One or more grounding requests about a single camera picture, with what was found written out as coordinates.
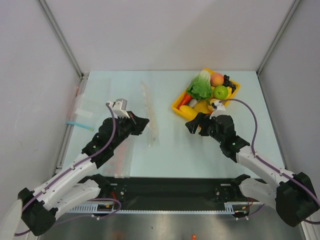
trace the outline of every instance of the yellow fruit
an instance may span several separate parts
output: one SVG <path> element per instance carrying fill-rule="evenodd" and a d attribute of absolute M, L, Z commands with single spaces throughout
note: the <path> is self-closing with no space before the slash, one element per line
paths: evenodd
<path fill-rule="evenodd" d="M 211 97 L 212 97 L 212 98 L 214 98 L 214 97 L 215 97 L 215 96 L 214 96 L 214 90 L 215 90 L 215 88 L 216 88 L 215 86 L 211 86 L 211 89 L 212 89 Z"/>
<path fill-rule="evenodd" d="M 190 106 L 182 105 L 180 111 L 187 114 L 190 118 L 194 119 L 197 116 L 197 112 Z"/>
<path fill-rule="evenodd" d="M 214 108 L 212 107 L 212 104 L 217 101 L 218 99 L 215 99 L 215 98 L 212 98 L 209 102 L 210 102 L 210 105 L 208 104 L 207 105 L 207 108 L 208 110 L 212 113 L 214 111 Z"/>
<path fill-rule="evenodd" d="M 230 98 L 231 94 L 232 94 L 232 88 L 227 86 L 226 87 L 228 89 L 228 96 L 226 97 L 226 99 Z"/>
<path fill-rule="evenodd" d="M 207 100 L 201 100 L 194 106 L 193 110 L 195 110 L 197 113 L 208 114 L 210 112 L 207 105 Z"/>

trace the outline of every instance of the yellow tray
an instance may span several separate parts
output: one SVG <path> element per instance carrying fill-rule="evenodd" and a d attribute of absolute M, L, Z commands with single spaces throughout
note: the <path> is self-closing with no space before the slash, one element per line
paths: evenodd
<path fill-rule="evenodd" d="M 209 68 L 204 68 L 203 70 L 207 70 L 207 71 L 210 73 L 210 75 L 212 75 L 212 74 L 215 73 L 214 71 L 212 71 L 212 70 L 209 69 Z M 239 84 L 239 83 L 237 83 L 237 82 L 235 82 L 235 81 L 233 81 L 233 80 L 231 80 L 231 79 L 230 79 L 230 82 L 232 82 L 232 83 L 235 85 L 235 91 L 234 91 L 231 95 L 229 95 L 226 99 L 232 99 L 232 98 L 234 98 L 234 96 L 236 95 L 236 93 L 238 92 L 238 90 L 239 90 L 239 88 L 240 88 L 240 84 Z M 186 120 L 188 120 L 188 121 L 191 121 L 191 120 L 193 120 L 193 119 L 192 119 L 188 114 L 180 111 L 180 110 L 177 108 L 177 106 L 179 105 L 179 103 L 180 103 L 180 102 L 182 101 L 182 99 L 184 98 L 184 95 L 186 94 L 186 90 L 187 90 L 187 89 L 185 89 L 185 90 L 183 91 L 183 93 L 181 93 L 181 95 L 172 103 L 171 108 L 172 108 L 172 110 L 173 110 L 173 112 L 174 112 L 175 114 L 179 115 L 180 117 L 183 117 L 184 119 L 186 119 Z M 197 104 L 202 104 L 202 107 L 203 107 L 203 108 L 204 108 L 204 107 L 207 107 L 206 100 L 201 100 L 200 103 L 197 103 Z M 225 107 L 226 107 L 228 104 L 229 104 L 229 101 L 226 101 L 226 102 L 223 103 L 223 105 L 224 105 Z"/>

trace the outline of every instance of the metal frame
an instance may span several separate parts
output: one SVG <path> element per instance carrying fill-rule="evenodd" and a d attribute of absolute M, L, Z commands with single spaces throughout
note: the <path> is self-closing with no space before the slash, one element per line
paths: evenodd
<path fill-rule="evenodd" d="M 57 37 L 57 40 L 59 41 L 63 51 L 65 52 L 67 58 L 69 59 L 70 63 L 72 64 L 72 67 L 74 68 L 74 70 L 76 71 L 77 75 L 80 77 L 81 81 L 80 81 L 80 84 L 79 84 L 79 87 L 78 87 L 78 92 L 81 93 L 83 92 L 84 88 L 85 88 L 85 85 L 86 85 L 86 82 L 88 80 L 88 73 L 87 74 L 84 74 L 82 71 L 81 71 L 81 68 L 78 64 L 78 61 L 77 59 L 75 58 L 64 34 L 62 33 L 53 13 L 51 12 L 50 8 L 49 8 L 49 5 L 48 3 L 46 2 L 46 0 L 36 0 L 36 2 L 38 3 L 44 17 L 46 18 L 46 20 L 48 21 L 53 33 L 55 34 L 55 36 Z M 264 100 L 266 102 L 266 106 L 267 106 L 267 109 L 268 109 L 268 113 L 269 113 L 269 116 L 270 116 L 270 119 L 271 119 L 271 123 L 272 123 L 272 127 L 273 127 L 273 130 L 275 131 L 275 135 L 276 135 L 276 140 L 277 140 L 277 143 L 279 145 L 279 149 L 280 149 L 280 153 L 281 153 L 281 156 L 282 156 L 282 159 L 284 161 L 284 164 L 286 164 L 286 155 L 283 151 L 283 147 L 282 147 L 282 144 L 281 144 L 281 139 L 279 137 L 279 131 L 277 130 L 277 126 L 275 125 L 275 122 L 273 121 L 273 113 L 270 111 L 270 109 L 268 108 L 268 99 L 266 98 L 266 95 L 265 95 L 265 87 L 262 83 L 262 81 L 260 80 L 259 76 L 261 75 L 262 71 L 264 70 L 264 67 L 266 66 L 266 64 L 268 63 L 272 53 L 275 51 L 278 43 L 280 42 L 282 36 L 284 35 L 286 29 L 288 28 L 293 16 L 295 15 L 295 13 L 297 12 L 299 6 L 301 5 L 301 3 L 303 2 L 303 0 L 294 0 L 294 2 L 292 3 L 287 15 L 285 16 L 283 22 L 281 23 L 281 26 L 278 30 L 278 32 L 276 33 L 269 49 L 267 50 L 265 56 L 263 57 L 262 61 L 261 61 L 261 64 L 259 65 L 259 68 L 257 69 L 257 76 L 258 76 L 258 79 L 259 79 L 259 83 L 260 83 L 260 87 L 261 87 L 261 90 L 262 90 L 262 93 L 263 93 L 263 97 L 264 97 Z M 56 168 L 55 168 L 55 172 L 54 174 L 58 173 L 61 168 L 62 168 L 62 165 L 63 165 L 63 161 L 64 161 L 64 158 L 65 158 L 65 154 L 66 154 L 66 150 L 67 150 L 67 147 L 69 145 L 69 141 L 70 141 L 70 137 L 71 137 L 71 134 L 72 134 L 72 131 L 73 131 L 73 126 L 69 126 L 67 125 L 65 127 L 65 132 L 64 132 L 64 135 L 63 135 L 63 138 L 62 138 L 62 141 L 61 141 L 61 144 L 60 144 L 60 150 L 59 150 L 59 153 L 58 153 L 58 156 L 57 156 L 57 159 L 56 159 Z M 314 236 L 313 234 L 307 234 L 307 232 L 310 232 L 308 231 L 309 229 L 309 225 L 306 225 L 305 223 L 302 224 L 302 227 L 303 227 L 303 232 L 304 234 L 306 235 L 307 239 L 311 239 L 312 237 L 311 236 Z M 28 240 L 36 240 L 38 239 L 38 237 L 34 237 L 32 236 L 32 234 L 29 234 L 28 236 Z"/>
<path fill-rule="evenodd" d="M 259 77 L 261 72 L 264 70 L 271 54 L 274 52 L 274 50 L 276 49 L 279 41 L 281 40 L 282 36 L 284 35 L 286 29 L 289 26 L 289 23 L 291 22 L 293 16 L 295 15 L 295 13 L 297 12 L 299 6 L 301 5 L 301 3 L 303 2 L 303 0 L 294 0 L 294 2 L 292 3 L 288 13 L 286 14 L 283 22 L 281 23 L 281 26 L 278 30 L 278 32 L 276 33 L 268 51 L 266 52 L 266 54 L 264 55 L 262 62 L 260 63 L 259 68 L 257 69 L 257 76 Z"/>
<path fill-rule="evenodd" d="M 109 214 L 110 210 L 99 211 L 98 205 L 101 203 L 82 203 L 70 209 L 69 214 Z M 211 214 L 211 215 L 231 215 L 235 214 L 233 205 L 230 203 L 224 204 L 225 210 L 212 210 L 212 211 L 148 211 L 148 210 L 120 210 L 118 214 Z"/>
<path fill-rule="evenodd" d="M 57 37 L 59 43 L 61 44 L 63 51 L 65 52 L 67 58 L 70 60 L 74 70 L 76 71 L 78 76 L 80 78 L 82 78 L 83 73 L 79 67 L 77 59 L 75 58 L 73 52 L 71 51 L 71 48 L 69 47 L 69 44 L 68 44 L 64 34 L 62 33 L 54 15 L 52 14 L 46 0 L 36 0 L 36 2 L 39 4 L 39 7 L 40 7 L 44 17 L 48 21 L 54 35 Z"/>
<path fill-rule="evenodd" d="M 319 231 L 315 228 L 315 225 L 303 221 L 301 227 L 306 240 L 318 239 Z"/>

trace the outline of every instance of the white wall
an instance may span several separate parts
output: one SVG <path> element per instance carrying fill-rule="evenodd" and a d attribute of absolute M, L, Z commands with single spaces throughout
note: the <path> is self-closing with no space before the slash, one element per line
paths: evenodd
<path fill-rule="evenodd" d="M 0 221 L 46 181 L 79 78 L 37 2 L 0 1 Z"/>
<path fill-rule="evenodd" d="M 320 197 L 320 1 L 302 3 L 261 75 L 290 169 Z M 320 221 L 320 213 L 315 214 Z"/>
<path fill-rule="evenodd" d="M 47 0 L 90 70 L 252 70 L 293 0 Z"/>

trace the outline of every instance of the gray floor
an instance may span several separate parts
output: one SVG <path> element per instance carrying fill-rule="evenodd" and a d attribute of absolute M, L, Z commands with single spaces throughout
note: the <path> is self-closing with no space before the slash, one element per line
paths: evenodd
<path fill-rule="evenodd" d="M 74 217 L 66 214 L 59 221 Z M 79 218 L 54 226 L 41 240 L 304 240 L 302 228 L 287 226 L 265 207 L 247 220 L 222 215 L 117 214 L 97 221 Z"/>

